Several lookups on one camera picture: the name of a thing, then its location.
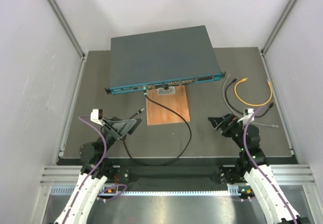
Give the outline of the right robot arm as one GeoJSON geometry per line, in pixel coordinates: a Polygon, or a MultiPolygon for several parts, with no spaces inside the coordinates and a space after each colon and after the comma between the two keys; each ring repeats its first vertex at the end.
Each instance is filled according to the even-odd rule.
{"type": "Polygon", "coordinates": [[[208,117],[221,135],[232,139],[240,148],[234,167],[220,169],[221,180],[227,184],[246,182],[251,193],[242,191],[243,199],[257,199],[267,223],[310,223],[290,204],[273,174],[272,168],[260,147],[257,126],[251,124],[251,115],[240,119],[233,114],[208,117]]]}

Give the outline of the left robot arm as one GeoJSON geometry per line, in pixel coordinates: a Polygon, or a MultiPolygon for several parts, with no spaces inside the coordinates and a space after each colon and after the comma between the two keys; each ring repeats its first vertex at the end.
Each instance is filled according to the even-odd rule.
{"type": "Polygon", "coordinates": [[[142,120],[121,120],[116,117],[107,119],[102,117],[101,113],[95,112],[92,112],[89,118],[91,122],[86,121],[86,116],[79,117],[79,120],[95,130],[99,139],[81,146],[80,158],[83,166],[76,186],[54,223],[87,223],[95,201],[106,200],[102,194],[112,190],[113,200],[128,188],[123,183],[104,188],[106,182],[115,179],[114,165],[106,158],[106,153],[117,140],[123,140],[127,135],[133,134],[142,120]]]}

